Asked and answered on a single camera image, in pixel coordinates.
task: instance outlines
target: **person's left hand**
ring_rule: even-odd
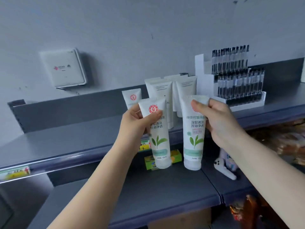
[[[139,104],[135,104],[123,114],[119,134],[113,146],[135,156],[146,128],[150,128],[149,126],[161,116],[162,110],[158,110],[143,118]]]

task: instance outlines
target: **green box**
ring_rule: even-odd
[[[182,161],[182,155],[180,153],[179,150],[171,150],[170,151],[170,158],[172,160],[172,164],[173,163],[177,163],[177,162],[181,162]],[[155,170],[155,169],[158,169],[156,167],[156,163],[155,163],[155,159],[154,157],[151,155],[151,156],[148,156],[148,157],[145,157],[144,158],[144,161],[145,161],[145,165],[146,165],[146,169],[147,170]]]

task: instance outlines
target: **price tag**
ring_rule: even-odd
[[[0,181],[12,180],[19,177],[30,175],[31,171],[28,166],[16,169],[10,169],[0,172]]]
[[[150,150],[150,142],[149,140],[143,140],[141,141],[141,146],[139,148],[139,152],[145,151],[145,150]]]

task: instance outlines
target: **red circular logo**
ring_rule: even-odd
[[[134,101],[134,100],[137,99],[137,96],[136,96],[135,94],[132,94],[132,95],[130,96],[130,99],[131,99],[132,101]]]
[[[157,111],[158,110],[158,106],[156,106],[156,105],[151,105],[150,107],[149,107],[149,112],[150,113],[153,113],[153,112],[155,112],[155,111]]]

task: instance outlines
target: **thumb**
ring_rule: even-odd
[[[207,106],[203,103],[200,103],[196,100],[191,101],[191,106],[193,107],[194,110],[200,112],[202,115],[204,115],[208,118],[215,113],[215,111],[213,109],[211,109],[209,106]]]
[[[152,123],[155,123],[158,121],[158,119],[160,119],[160,117],[162,116],[162,113],[163,113],[162,110],[155,111],[155,112],[149,114],[148,116],[144,117],[143,119],[141,119],[141,122],[145,126],[151,125]]]

